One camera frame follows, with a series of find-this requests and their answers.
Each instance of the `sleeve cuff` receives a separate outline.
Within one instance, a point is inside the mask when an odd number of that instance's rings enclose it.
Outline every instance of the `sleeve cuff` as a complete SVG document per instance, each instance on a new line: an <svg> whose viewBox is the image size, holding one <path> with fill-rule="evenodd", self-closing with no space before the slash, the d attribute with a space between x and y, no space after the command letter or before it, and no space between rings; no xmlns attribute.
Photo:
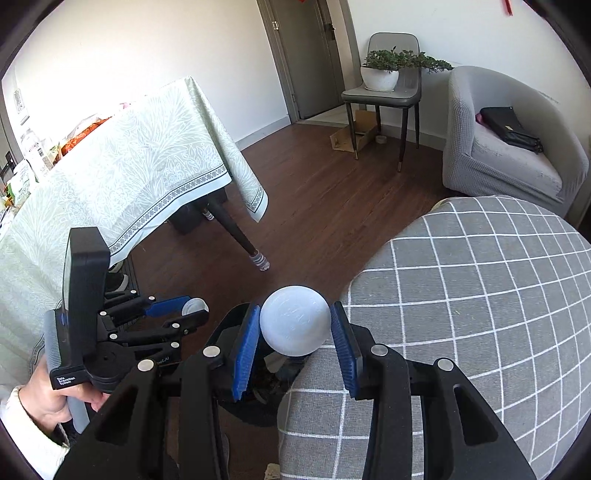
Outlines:
<svg viewBox="0 0 591 480"><path fill-rule="evenodd" d="M65 455L67 443L58 445L33 422L18 398L21 387L15 387L10 397L0 405L0 419L12 441L43 480L52 480Z"/></svg>

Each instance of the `wooden floor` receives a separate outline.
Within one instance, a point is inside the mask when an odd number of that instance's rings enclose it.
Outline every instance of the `wooden floor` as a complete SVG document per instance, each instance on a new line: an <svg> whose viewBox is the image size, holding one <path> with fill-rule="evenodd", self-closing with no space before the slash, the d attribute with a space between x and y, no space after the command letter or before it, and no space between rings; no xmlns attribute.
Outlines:
<svg viewBox="0 0 591 480"><path fill-rule="evenodd" d="M183 355L201 348L234 305L262 302L287 285L304 285L328 301L390 238L452 192L441 183L441 152L407 145L397 173L398 141L370 144L353 154L332 150L336 128L291 125L243 153L269 196L255 223L234 185L225 208L271 262L258 271L217 222L204 222L181 236L169 223L133 250L143 294L205 299L210 322L183 341ZM232 480L262 480L277 462L277 431L241 425L224 416L230 438Z"/></svg>

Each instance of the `pouf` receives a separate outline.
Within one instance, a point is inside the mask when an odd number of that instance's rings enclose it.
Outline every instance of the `pouf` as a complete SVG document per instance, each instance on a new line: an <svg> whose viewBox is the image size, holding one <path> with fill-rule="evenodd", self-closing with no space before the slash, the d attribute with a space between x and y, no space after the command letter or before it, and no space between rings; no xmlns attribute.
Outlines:
<svg viewBox="0 0 591 480"><path fill-rule="evenodd" d="M384 245L341 302L351 323L405 358L453 359L541 479L591 410L590 251L573 227L532 203L448 199ZM344 389L328 340L282 401L282 477L361 479L371 414L372 401ZM413 397L413 479L422 478Z"/></svg>

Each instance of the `gray chair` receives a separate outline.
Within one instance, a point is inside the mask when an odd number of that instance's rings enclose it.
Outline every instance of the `gray chair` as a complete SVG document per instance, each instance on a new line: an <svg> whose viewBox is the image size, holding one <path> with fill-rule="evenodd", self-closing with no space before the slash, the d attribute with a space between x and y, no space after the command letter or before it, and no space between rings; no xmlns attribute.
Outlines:
<svg viewBox="0 0 591 480"><path fill-rule="evenodd" d="M487 106L512 106L544 154L504 143L478 124ZM537 90L502 73L458 67L450 75L443 184L470 196L507 194L564 217L587 176L589 160L560 112Z"/></svg>
<svg viewBox="0 0 591 480"><path fill-rule="evenodd" d="M369 39L368 52L374 50L392 50L396 51L411 50L418 53L417 37L409 33L375 33ZM355 138L355 128L353 126L353 111L351 103L360 103L361 105L375 105L375 113L378 120L378 133L382 131L382 120L380 116L380 106L389 106L402 109L402 130L400 135L400 153L398 157L398 171L402 168L402 159L406 149L406 137L408 129L408 109L414 106L414 128L418 148L418 135L420 130L420 119L418 103L421 100L421 70L403 69L400 71L398 83L393 92L373 92L365 88L365 84L346 90L342 93L342 99L347 107L347 116L349 118L349 129L351 132L351 142L355 152L355 159L358 159L357 141Z"/></svg>

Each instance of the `green plant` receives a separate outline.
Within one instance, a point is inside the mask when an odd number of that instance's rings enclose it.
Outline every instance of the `green plant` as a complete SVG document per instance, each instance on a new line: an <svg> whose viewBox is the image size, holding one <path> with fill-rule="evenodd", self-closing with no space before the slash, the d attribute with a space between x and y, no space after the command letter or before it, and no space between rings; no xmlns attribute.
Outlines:
<svg viewBox="0 0 591 480"><path fill-rule="evenodd" d="M372 50L365 59L364 67L376 70L387 70L397 72L404 68L421 68L430 72L442 72L451 70L451 64L444 60L436 60L425 52L413 53L410 50L396 52L396 47L392 50Z"/></svg>

